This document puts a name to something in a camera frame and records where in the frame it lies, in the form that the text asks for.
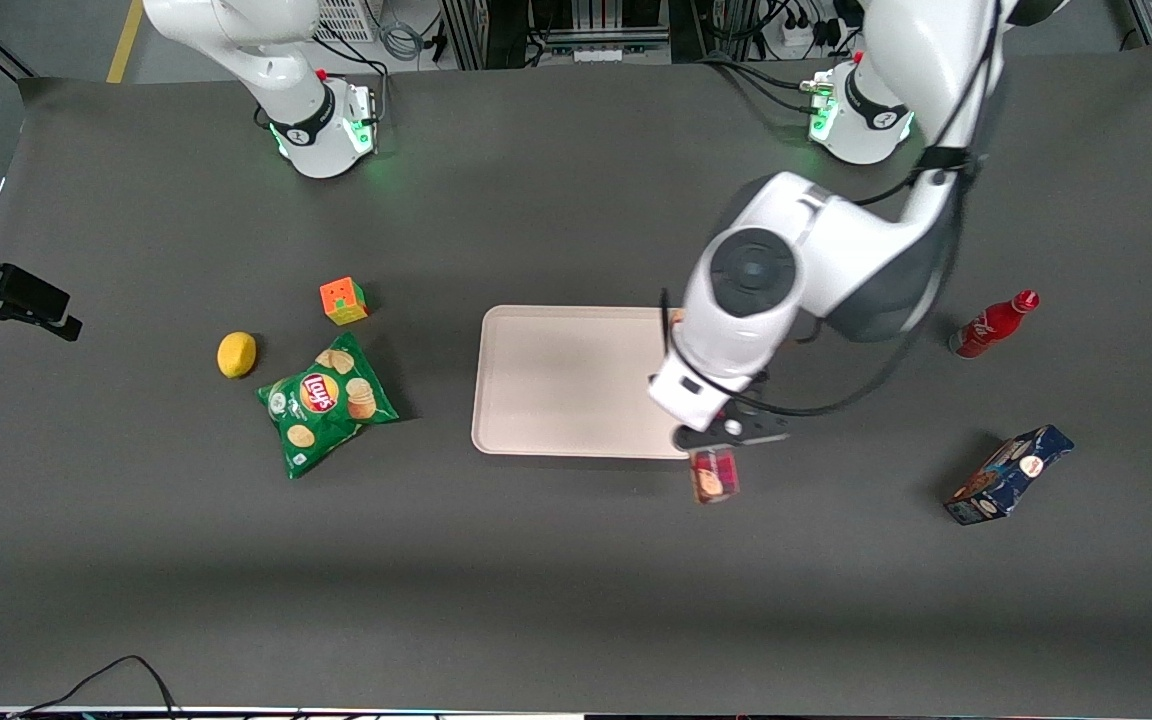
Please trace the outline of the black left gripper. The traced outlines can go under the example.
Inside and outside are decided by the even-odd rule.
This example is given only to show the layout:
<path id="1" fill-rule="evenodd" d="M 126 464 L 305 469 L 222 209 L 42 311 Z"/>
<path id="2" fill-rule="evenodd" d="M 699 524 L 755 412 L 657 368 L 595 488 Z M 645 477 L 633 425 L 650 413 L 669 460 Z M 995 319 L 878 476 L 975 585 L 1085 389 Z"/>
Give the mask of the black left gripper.
<path id="1" fill-rule="evenodd" d="M 673 430 L 673 445 L 677 450 L 722 450 L 750 445 L 761 445 L 788 435 L 790 420 L 787 416 L 768 414 L 730 400 L 722 407 L 708 429 L 694 430 L 680 425 Z"/>

